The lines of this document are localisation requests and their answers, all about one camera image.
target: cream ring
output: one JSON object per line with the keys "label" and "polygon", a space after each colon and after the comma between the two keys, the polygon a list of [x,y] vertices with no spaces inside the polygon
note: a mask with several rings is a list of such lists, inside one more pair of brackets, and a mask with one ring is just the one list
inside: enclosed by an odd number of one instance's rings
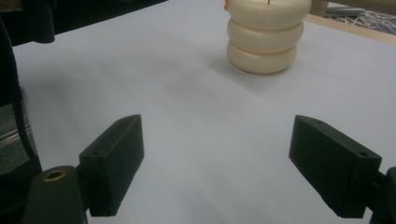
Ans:
{"label": "cream ring", "polygon": [[289,67],[296,57],[297,50],[294,46],[275,54],[255,54],[243,51],[232,42],[228,42],[227,54],[230,62],[243,71],[254,74],[268,74]]}
{"label": "cream ring", "polygon": [[300,40],[303,31],[302,21],[283,30],[253,30],[230,19],[227,28],[228,37],[238,48],[260,54],[291,49]]}
{"label": "cream ring", "polygon": [[302,21],[311,0],[229,0],[228,11],[239,24],[253,29],[278,30]]}

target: toy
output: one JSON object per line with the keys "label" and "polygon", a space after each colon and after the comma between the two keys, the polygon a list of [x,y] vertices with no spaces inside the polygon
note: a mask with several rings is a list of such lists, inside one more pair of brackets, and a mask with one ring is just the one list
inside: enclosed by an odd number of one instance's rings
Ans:
{"label": "toy", "polygon": [[254,74],[281,71],[294,61],[311,0],[226,0],[230,41],[227,54],[237,68]]}

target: plastic ring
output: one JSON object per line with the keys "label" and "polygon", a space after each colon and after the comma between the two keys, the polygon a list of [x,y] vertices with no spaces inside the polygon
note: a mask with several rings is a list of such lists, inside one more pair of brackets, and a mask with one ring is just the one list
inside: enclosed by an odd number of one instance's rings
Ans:
{"label": "plastic ring", "polygon": [[291,27],[308,14],[311,0],[229,0],[228,11],[239,24],[253,29],[279,30]]}
{"label": "plastic ring", "polygon": [[260,54],[291,49],[300,40],[303,31],[302,21],[283,30],[253,30],[230,19],[227,28],[228,37],[238,48]]}
{"label": "plastic ring", "polygon": [[268,74],[281,71],[294,61],[297,49],[291,49],[274,54],[256,54],[241,50],[231,41],[227,46],[230,62],[237,68],[254,74]]}

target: wooden surface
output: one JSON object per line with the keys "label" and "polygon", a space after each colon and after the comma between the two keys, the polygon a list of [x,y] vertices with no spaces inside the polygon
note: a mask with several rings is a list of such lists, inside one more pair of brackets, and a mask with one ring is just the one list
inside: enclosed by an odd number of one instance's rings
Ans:
{"label": "wooden surface", "polygon": [[315,24],[323,25],[331,29],[344,31],[353,35],[359,35],[383,43],[396,45],[396,35],[389,35],[378,31],[362,28],[359,26],[345,24],[340,21],[332,21],[330,19],[325,19],[314,15],[308,15],[305,17],[304,20],[308,22],[313,22]]}

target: cable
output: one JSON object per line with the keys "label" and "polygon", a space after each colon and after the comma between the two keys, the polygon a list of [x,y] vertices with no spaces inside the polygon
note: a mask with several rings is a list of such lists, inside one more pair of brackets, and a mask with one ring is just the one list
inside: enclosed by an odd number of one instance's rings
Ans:
{"label": "cable", "polygon": [[22,96],[20,83],[18,81],[18,70],[9,40],[6,26],[0,17],[0,85],[1,104],[12,104],[18,134],[20,135],[23,148],[30,159],[36,157],[35,151],[29,142],[24,125]]}

